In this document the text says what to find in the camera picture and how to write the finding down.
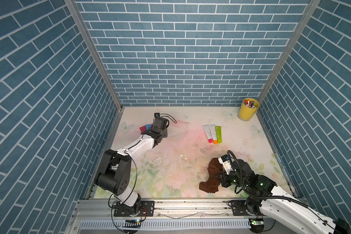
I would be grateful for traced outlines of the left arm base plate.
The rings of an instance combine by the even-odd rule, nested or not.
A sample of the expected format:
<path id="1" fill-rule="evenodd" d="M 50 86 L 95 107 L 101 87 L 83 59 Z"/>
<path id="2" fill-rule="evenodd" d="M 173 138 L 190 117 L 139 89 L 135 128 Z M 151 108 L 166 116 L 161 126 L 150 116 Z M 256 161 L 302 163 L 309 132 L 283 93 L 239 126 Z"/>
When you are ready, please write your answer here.
<path id="1" fill-rule="evenodd" d="M 113 215 L 114 217 L 130 217 L 130 216 L 153 216 L 155 202 L 153 200 L 142 200 L 136 202 L 133 207 L 125 204 L 116 205 Z"/>

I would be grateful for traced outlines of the blue toothpaste tube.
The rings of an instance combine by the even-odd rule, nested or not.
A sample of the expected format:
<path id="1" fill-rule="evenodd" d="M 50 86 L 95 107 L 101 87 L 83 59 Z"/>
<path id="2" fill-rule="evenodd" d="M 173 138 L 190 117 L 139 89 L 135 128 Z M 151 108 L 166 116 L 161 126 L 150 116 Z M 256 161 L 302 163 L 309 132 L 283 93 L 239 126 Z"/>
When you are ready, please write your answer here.
<path id="1" fill-rule="evenodd" d="M 146 127 L 146 130 L 149 130 L 152 127 L 152 124 L 147 124 L 145 125 L 145 127 Z"/>

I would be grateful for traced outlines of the white orange-cap toothpaste tube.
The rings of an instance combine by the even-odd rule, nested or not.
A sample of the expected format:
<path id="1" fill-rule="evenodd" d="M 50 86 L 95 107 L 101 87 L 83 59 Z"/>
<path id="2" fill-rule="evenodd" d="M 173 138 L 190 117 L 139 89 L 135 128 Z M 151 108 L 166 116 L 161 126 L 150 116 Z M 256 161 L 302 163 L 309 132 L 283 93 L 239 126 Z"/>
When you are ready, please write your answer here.
<path id="1" fill-rule="evenodd" d="M 215 125 L 209 125 L 209 130 L 211 133 L 211 139 L 212 139 L 213 144 L 218 144 Z"/>

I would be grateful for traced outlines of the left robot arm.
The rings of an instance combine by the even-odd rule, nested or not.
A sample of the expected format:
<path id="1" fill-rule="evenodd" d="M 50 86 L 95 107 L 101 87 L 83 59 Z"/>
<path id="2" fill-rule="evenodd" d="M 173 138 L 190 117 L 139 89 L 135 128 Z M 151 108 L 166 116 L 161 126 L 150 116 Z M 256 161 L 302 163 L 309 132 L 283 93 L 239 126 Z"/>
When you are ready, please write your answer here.
<path id="1" fill-rule="evenodd" d="M 166 138 L 168 127 L 169 120 L 155 113 L 153 124 L 138 139 L 118 150 L 105 151 L 94 184 L 111 192 L 122 205 L 136 213 L 140 205 L 140 195 L 129 185 L 131 164 Z"/>

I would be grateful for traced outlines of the white pink-cap toothpaste tube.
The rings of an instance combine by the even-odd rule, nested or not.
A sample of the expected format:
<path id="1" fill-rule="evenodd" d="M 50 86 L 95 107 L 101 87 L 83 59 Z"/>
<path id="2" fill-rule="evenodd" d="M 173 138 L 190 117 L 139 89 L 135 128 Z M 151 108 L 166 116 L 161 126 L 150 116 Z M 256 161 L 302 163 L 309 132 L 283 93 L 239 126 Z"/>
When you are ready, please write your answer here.
<path id="1" fill-rule="evenodd" d="M 203 130 L 204 130 L 204 133 L 206 134 L 208 142 L 209 143 L 213 143 L 214 140 L 212 138 L 212 134 L 211 134 L 211 131 L 210 131 L 210 126 L 209 125 L 203 125 L 202 127 L 203 127 Z"/>

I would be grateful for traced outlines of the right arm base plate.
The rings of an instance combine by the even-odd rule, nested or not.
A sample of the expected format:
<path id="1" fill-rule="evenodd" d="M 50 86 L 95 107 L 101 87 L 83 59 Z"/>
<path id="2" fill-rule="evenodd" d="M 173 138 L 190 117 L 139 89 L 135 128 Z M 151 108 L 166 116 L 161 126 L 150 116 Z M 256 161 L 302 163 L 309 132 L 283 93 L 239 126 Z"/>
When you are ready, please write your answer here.
<path id="1" fill-rule="evenodd" d="M 234 216 L 261 216 L 269 215 L 268 212 L 261 208 L 261 204 L 254 200 L 248 198 L 247 200 L 230 200 L 227 205 L 231 208 Z"/>

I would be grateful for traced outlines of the green toothpaste tube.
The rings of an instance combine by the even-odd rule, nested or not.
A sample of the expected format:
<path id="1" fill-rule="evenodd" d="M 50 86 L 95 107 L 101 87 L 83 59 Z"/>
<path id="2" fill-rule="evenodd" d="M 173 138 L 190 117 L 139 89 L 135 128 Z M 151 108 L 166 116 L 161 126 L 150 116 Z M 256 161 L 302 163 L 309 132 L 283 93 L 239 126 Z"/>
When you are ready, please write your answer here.
<path id="1" fill-rule="evenodd" d="M 215 132 L 216 132 L 216 144 L 222 143 L 222 129 L 221 126 L 215 126 Z"/>

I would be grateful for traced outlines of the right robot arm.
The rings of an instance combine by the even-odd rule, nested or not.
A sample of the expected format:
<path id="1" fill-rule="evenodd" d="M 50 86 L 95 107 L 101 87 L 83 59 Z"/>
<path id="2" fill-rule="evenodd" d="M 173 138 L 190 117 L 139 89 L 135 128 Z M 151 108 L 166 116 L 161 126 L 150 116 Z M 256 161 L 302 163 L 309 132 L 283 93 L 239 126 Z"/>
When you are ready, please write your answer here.
<path id="1" fill-rule="evenodd" d="M 332 219 L 297 200 L 275 181 L 256 174 L 243 160 L 224 155 L 218 158 L 222 172 L 215 177 L 221 186 L 239 187 L 247 195 L 245 209 L 255 216 L 268 216 L 298 234 L 350 234 L 343 219 Z"/>

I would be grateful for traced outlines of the brown cloth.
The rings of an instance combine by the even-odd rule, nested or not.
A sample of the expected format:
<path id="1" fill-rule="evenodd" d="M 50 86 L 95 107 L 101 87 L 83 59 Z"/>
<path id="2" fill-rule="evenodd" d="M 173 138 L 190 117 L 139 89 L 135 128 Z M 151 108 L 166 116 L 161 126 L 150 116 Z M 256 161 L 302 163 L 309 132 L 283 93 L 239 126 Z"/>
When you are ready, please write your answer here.
<path id="1" fill-rule="evenodd" d="M 220 185 L 220 181 L 215 176 L 223 172 L 223 166 L 218 161 L 218 158 L 213 158 L 209 162 L 207 170 L 209 173 L 209 178 L 207 181 L 199 184 L 199 189 L 206 193 L 214 194 L 218 192 L 218 187 Z"/>

